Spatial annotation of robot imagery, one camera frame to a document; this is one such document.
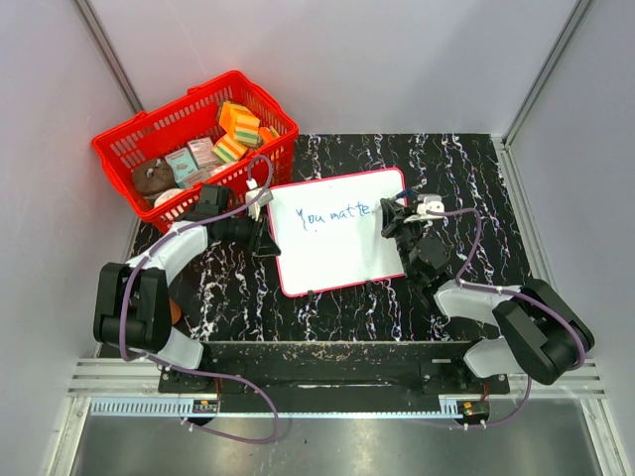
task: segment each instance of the orange object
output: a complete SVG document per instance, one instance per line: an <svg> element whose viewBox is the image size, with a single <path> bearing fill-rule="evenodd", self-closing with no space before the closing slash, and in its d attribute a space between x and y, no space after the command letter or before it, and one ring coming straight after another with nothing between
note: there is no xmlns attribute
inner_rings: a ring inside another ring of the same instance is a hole
<svg viewBox="0 0 635 476"><path fill-rule="evenodd" d="M260 135L262 142L264 142L265 144L269 144L271 141L276 139L267 127L261 127L260 129L258 129L258 134Z"/></svg>
<svg viewBox="0 0 635 476"><path fill-rule="evenodd" d="M175 303L170 297L170 315L172 316L172 325L175 325L181 320L183 312L177 303Z"/></svg>
<svg viewBox="0 0 635 476"><path fill-rule="evenodd" d="M183 148L188 141L210 137L217 141L224 134L216 119L218 108L230 100L243 104L257 114L263 126L276 125L283 141L275 146L264 145L258 150L275 158L272 185L289 183L294 160L294 145L298 125L263 88L249 81L240 71L230 71L200 86L188 94L153 112L140 112L132 119L99 134L92 140L106 176L115 189L126 197L139 217L166 233L174 220L200 197L202 184L184 190L160 206L153 206L132 183L132 171L141 164ZM206 183L229 186L244 201L247 188L247 165L256 153L248 152L244 160L214 175ZM253 167L253 177L264 182L267 165L260 161Z"/></svg>
<svg viewBox="0 0 635 476"><path fill-rule="evenodd" d="M245 106L241 106L240 104L236 104L231 101L223 102L218 114L218 125L220 125L225 132L232 133L233 127L231 125L231 120L239 112L253 115L253 113Z"/></svg>

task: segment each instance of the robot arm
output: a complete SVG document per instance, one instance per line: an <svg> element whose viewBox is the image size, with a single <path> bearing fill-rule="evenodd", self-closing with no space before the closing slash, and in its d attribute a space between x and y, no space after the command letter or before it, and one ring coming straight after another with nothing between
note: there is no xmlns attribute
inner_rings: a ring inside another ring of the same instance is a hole
<svg viewBox="0 0 635 476"><path fill-rule="evenodd" d="M444 210L438 195L418 195L411 206L382 199L381 207L382 236L395 238L406 278L422 300L429 306L434 302L450 318L466 317L499 327L501 337L475 342L463 355L463 364L475 378L524 372L551 385L575 364L579 350L571 334L530 300L562 317L584 352L593 347L591 332L544 281L492 289L460 286L451 280L445 272L448 256L444 244L422 237L421 222L442 216L435 214Z"/></svg>
<svg viewBox="0 0 635 476"><path fill-rule="evenodd" d="M204 186L193 210L183 217L184 221L172 226L171 233L177 234L175 238L159 250L149 250L123 265L108 263L102 268L93 324L97 341L118 346L120 314L128 278L139 262L148 257L135 280L129 302L125 329L128 346L171 364L198 368L203 345L172 327L168 291L172 280L214 241L243 243L248 251L259 257L280 254L269 234L267 215L259 215L257 219L233 216L192 227L194 222L223 213L229 203L229 193L227 187Z"/></svg>

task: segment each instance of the handwritten text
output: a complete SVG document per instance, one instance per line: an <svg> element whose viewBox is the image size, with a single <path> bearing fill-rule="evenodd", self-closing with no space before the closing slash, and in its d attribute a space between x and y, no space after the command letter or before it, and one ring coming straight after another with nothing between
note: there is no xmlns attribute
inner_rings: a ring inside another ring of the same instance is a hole
<svg viewBox="0 0 635 476"><path fill-rule="evenodd" d="M326 218L324 218L321 214L305 214L305 211L302 208L296 208L296 213L298 213L298 216L302 220L302 226L305 228L305 231L307 231L308 224L326 223L327 221L343 221L350 218L369 215L371 212L370 206L364 205L358 201L354 205L348 203L344 208L332 211L326 216Z"/></svg>

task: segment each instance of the sponge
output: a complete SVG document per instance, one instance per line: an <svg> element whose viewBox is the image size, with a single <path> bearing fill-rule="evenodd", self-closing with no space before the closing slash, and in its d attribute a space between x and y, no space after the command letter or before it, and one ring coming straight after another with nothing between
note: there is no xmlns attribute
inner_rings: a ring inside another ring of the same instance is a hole
<svg viewBox="0 0 635 476"><path fill-rule="evenodd" d="M225 132L229 133L231 129L231 118L237 112L243 114L251 114L251 111L241 104L237 104L231 101L225 101L222 103L222 107L218 110L217 122Z"/></svg>
<svg viewBox="0 0 635 476"><path fill-rule="evenodd" d="M236 141L246 146L258 147L260 145L258 127L260 127L260 119L251 112L245 113L236 111L231 115L228 133L231 134Z"/></svg>
<svg viewBox="0 0 635 476"><path fill-rule="evenodd" d="M265 144L269 144L271 141L276 139L268 127L261 127L258 129L258 134L260 134L260 137Z"/></svg>
<svg viewBox="0 0 635 476"><path fill-rule="evenodd" d="M214 154L225 163L239 161L247 152L247 146L234 141L229 134L222 136L213 150Z"/></svg>

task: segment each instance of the whiteboard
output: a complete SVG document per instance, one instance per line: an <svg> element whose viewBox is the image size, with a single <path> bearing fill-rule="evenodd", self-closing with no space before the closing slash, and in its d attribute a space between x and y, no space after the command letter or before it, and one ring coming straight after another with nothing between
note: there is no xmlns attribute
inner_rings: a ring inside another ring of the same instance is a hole
<svg viewBox="0 0 635 476"><path fill-rule="evenodd" d="M404 276L377 210L380 198L404 188L396 168L272 187L269 215L285 296Z"/></svg>

